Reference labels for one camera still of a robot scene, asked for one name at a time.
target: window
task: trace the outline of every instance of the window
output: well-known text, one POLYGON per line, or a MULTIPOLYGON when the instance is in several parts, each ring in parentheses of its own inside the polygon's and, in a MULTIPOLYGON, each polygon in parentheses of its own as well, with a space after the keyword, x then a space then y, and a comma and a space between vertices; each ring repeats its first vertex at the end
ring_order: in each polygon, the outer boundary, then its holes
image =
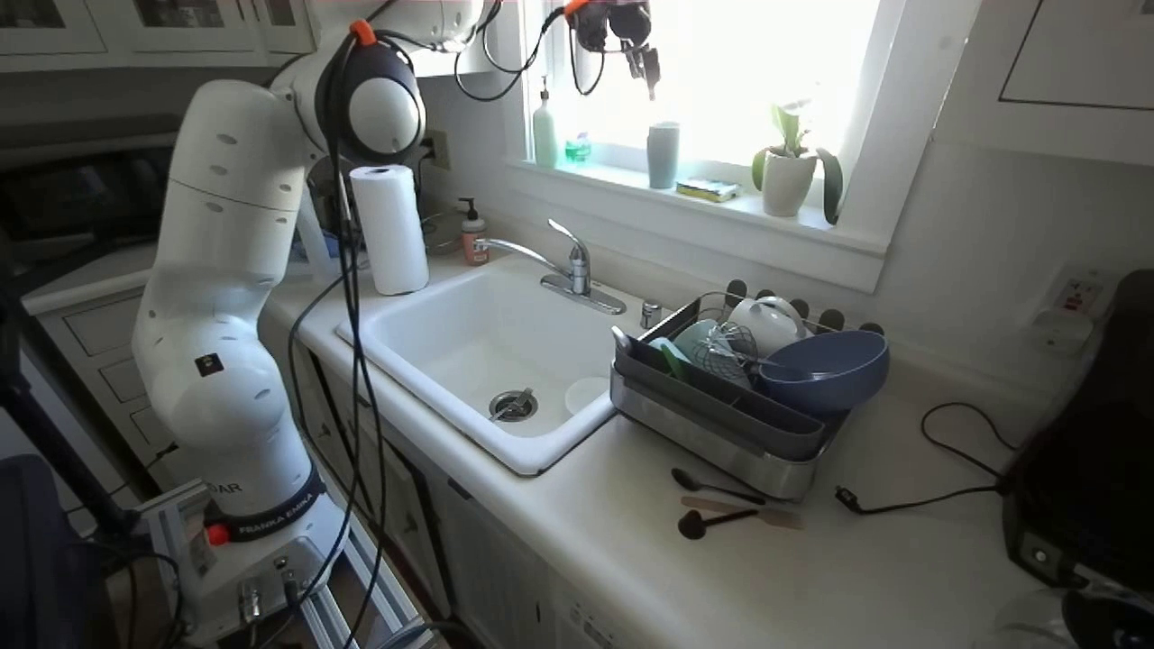
MULTIPOLYGON (((532 183, 539 183, 539 197, 552 202, 560 197, 555 191, 573 189, 573 182, 590 182, 601 191, 631 191, 631 227, 645 227, 637 214, 656 209, 697 214, 709 225, 736 216, 733 225, 747 232, 728 227, 736 232, 733 237, 756 237, 759 260, 781 260, 781 271, 806 277, 872 287, 977 5, 979 0, 650 0, 651 45, 664 63, 656 101, 650 101, 641 81, 628 81, 615 53, 608 53, 597 89, 581 96, 568 83, 568 31, 552 29, 539 64, 552 87, 552 108, 563 136, 582 131, 595 154, 586 165, 563 165, 532 183), (805 101, 806 144, 833 153, 847 168, 837 227, 821 221, 817 183, 796 221, 765 216, 759 196, 748 183, 748 159, 756 147, 775 144, 770 106, 781 101, 805 101), (656 119, 682 124, 682 177, 733 182, 741 189, 741 197, 698 204, 645 191, 641 144, 645 125, 656 119)), ((575 70, 582 83, 595 64, 595 57, 581 53, 575 70)), ((536 89, 539 73, 524 83, 527 114, 536 108, 536 89)), ((728 251, 733 243, 715 243, 717 227, 709 225, 679 227, 679 237, 728 251)))

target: paper towel roll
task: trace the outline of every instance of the paper towel roll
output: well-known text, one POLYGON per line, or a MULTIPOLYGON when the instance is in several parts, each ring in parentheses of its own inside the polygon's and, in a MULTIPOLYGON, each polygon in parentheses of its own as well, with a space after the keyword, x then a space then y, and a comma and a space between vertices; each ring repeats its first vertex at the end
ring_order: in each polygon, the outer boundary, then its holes
POLYGON ((356 165, 352 197, 359 209, 371 286, 384 297, 427 286, 425 233, 408 165, 356 165))

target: kitchen sink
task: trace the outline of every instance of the kitchen sink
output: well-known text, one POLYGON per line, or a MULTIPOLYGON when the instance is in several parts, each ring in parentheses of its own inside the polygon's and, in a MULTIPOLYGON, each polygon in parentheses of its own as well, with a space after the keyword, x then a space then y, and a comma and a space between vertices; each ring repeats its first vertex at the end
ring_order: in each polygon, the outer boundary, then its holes
POLYGON ((520 255, 491 260, 359 317, 365 358, 514 476, 536 476, 608 414, 620 317, 539 286, 520 255))

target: chrome faucet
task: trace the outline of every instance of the chrome faucet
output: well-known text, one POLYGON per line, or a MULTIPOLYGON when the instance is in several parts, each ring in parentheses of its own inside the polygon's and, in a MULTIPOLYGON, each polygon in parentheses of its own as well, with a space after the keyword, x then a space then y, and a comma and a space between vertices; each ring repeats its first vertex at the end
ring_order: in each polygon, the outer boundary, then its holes
POLYGON ((527 260, 532 260, 532 265, 552 271, 546 277, 539 277, 539 286, 546 286, 555 291, 564 291, 568 299, 595 303, 595 305, 601 305, 608 313, 622 313, 620 299, 590 287, 590 265, 586 265, 582 243, 568 227, 563 227, 560 221, 546 221, 546 227, 573 243, 568 266, 560 266, 546 255, 539 255, 536 248, 507 243, 507 237, 477 237, 477 245, 479 248, 507 248, 514 255, 527 255, 527 260))

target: soap dispenser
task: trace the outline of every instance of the soap dispenser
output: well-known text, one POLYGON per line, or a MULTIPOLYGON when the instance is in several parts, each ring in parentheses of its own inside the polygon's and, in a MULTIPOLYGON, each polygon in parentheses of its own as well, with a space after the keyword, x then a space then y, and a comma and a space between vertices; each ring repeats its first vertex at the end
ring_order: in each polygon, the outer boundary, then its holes
POLYGON ((479 245, 484 221, 479 221, 471 197, 460 197, 460 202, 463 202, 463 216, 460 216, 460 255, 463 255, 463 265, 479 266, 479 265, 491 260, 491 251, 479 245))
POLYGON ((546 108, 546 81, 539 81, 539 106, 532 111, 532 162, 539 168, 555 168, 560 141, 555 141, 555 119, 546 108))

